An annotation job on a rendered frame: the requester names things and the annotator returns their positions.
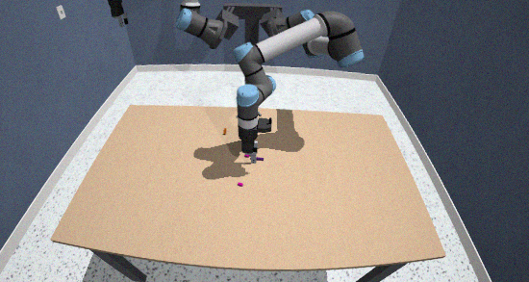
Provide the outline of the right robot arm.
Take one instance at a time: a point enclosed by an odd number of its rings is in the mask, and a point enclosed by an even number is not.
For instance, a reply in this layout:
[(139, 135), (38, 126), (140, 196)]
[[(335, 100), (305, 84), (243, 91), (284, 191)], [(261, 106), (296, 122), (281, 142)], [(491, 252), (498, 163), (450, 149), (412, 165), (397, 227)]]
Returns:
[(221, 34), (223, 22), (200, 15), (198, 0), (183, 0), (180, 4), (176, 27), (181, 31), (203, 39), (208, 45), (213, 46)]

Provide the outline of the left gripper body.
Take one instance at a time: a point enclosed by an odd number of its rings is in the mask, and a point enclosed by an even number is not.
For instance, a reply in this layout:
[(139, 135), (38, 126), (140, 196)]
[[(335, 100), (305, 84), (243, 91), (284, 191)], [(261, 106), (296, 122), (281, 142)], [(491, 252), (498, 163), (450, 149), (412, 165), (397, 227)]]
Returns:
[[(272, 118), (255, 118), (254, 120), (242, 120), (238, 116), (239, 138), (241, 139), (242, 153), (253, 153), (254, 140), (258, 133), (271, 132)], [(242, 128), (241, 128), (242, 127)]]

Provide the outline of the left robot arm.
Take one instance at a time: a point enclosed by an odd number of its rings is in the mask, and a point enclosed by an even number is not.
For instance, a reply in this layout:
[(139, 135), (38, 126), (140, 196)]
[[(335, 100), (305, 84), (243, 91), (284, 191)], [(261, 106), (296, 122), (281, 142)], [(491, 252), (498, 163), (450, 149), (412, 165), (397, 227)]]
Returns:
[(248, 83), (237, 90), (238, 117), (242, 120), (255, 119), (259, 106), (276, 89), (275, 80), (265, 75), (263, 63), (300, 45), (303, 45), (308, 58), (330, 55), (332, 59), (336, 58), (339, 67), (351, 66), (364, 58), (355, 26), (342, 13), (313, 14), (306, 10), (286, 18), (276, 18), (271, 25), (275, 36), (255, 45), (247, 42), (233, 51)]

